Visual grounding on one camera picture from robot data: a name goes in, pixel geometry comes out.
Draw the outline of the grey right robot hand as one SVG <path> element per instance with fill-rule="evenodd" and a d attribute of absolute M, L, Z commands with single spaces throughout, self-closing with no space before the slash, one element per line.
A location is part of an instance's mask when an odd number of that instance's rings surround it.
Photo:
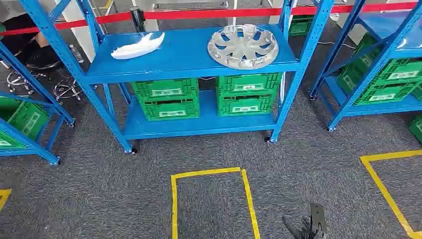
<path fill-rule="evenodd" d="M 302 218 L 300 229 L 293 226 L 285 215 L 282 215 L 282 222 L 295 239 L 326 239 L 325 207 L 320 203 L 310 203 L 310 212 L 310 217 Z"/>

